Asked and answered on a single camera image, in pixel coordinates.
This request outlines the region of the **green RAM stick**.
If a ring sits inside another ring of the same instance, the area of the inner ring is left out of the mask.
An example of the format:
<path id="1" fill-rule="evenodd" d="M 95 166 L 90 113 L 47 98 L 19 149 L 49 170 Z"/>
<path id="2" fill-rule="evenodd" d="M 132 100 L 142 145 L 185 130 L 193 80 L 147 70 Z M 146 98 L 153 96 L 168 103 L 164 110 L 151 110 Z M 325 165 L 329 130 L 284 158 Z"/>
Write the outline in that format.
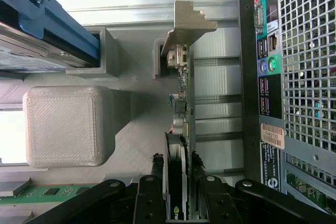
<path id="1" fill-rule="evenodd" d="M 16 196 L 0 197 L 0 206 L 67 201 L 95 184 L 30 185 Z"/>

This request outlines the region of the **grey parts rack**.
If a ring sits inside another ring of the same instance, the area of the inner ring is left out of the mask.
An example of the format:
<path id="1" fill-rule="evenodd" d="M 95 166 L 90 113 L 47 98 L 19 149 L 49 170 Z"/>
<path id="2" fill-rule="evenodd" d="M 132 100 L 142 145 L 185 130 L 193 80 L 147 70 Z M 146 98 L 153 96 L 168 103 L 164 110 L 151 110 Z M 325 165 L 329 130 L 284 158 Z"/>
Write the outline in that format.
<path id="1" fill-rule="evenodd" d="M 155 73 L 165 65 L 160 46 L 168 30 L 90 27 L 100 36 L 101 66 L 26 74 L 0 111 L 23 111 L 27 163 L 2 164 L 0 197 L 30 185 L 129 185 L 149 175 L 152 157 L 164 157 L 172 124 L 169 96 L 177 76 Z M 25 224 L 63 202 L 0 206 L 0 224 Z"/>

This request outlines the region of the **hard disk in blue caddy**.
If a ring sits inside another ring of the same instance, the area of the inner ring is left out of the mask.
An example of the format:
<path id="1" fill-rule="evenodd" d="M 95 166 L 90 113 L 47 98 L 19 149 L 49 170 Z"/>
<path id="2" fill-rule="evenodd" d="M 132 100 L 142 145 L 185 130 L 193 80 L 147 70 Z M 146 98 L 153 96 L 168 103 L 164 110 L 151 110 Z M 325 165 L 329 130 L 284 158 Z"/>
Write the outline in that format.
<path id="1" fill-rule="evenodd" d="M 100 66 L 100 41 L 56 0 L 0 0 L 0 71 Z"/>

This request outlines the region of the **green motherboard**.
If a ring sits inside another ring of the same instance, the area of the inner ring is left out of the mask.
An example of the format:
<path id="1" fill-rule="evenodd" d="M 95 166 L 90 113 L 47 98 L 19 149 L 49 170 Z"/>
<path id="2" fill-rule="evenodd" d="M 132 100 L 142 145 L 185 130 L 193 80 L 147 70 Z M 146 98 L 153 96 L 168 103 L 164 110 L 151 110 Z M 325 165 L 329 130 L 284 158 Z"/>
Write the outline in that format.
<path id="1" fill-rule="evenodd" d="M 307 184 L 291 172 L 286 171 L 286 182 L 304 197 L 315 203 L 330 215 L 336 216 L 336 200 Z"/>

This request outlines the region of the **open grey PC case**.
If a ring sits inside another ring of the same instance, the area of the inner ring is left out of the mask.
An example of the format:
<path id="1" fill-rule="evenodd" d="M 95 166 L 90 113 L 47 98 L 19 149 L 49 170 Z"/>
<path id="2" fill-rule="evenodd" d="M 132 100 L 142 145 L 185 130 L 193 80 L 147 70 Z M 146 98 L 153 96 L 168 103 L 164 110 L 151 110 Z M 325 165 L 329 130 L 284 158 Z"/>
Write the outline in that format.
<path id="1" fill-rule="evenodd" d="M 239 0 L 245 176 L 336 200 L 336 0 Z"/>

